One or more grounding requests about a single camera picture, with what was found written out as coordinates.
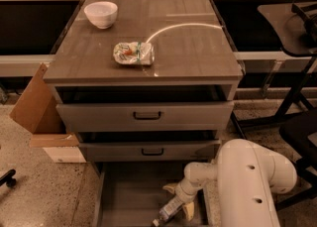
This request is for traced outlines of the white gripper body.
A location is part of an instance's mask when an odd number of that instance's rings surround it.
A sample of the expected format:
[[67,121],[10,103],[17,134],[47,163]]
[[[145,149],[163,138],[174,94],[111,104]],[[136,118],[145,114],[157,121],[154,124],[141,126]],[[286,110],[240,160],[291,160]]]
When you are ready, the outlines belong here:
[[191,182],[187,178],[184,178],[178,183],[175,188],[175,195],[183,202],[192,202],[197,195],[197,192],[202,188],[202,184],[199,182]]

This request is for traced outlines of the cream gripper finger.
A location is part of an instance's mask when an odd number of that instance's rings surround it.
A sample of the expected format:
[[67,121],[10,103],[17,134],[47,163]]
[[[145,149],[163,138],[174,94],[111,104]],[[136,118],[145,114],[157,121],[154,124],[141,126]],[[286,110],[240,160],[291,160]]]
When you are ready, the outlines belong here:
[[194,217],[194,202],[185,203],[182,206],[187,221],[191,221]]
[[173,183],[168,183],[164,185],[162,189],[168,191],[171,194],[175,194],[176,187],[177,187],[177,183],[173,182]]

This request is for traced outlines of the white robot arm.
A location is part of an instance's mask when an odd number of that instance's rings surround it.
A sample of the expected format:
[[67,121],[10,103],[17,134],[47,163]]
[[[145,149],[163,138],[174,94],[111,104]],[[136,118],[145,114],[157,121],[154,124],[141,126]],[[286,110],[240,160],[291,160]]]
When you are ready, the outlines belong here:
[[163,187],[173,198],[158,219],[166,223],[182,210],[191,220],[197,192],[212,180],[217,182],[222,227],[280,227],[272,196],[292,190],[297,173],[277,152],[248,140],[230,140],[214,163],[189,163],[182,181]]

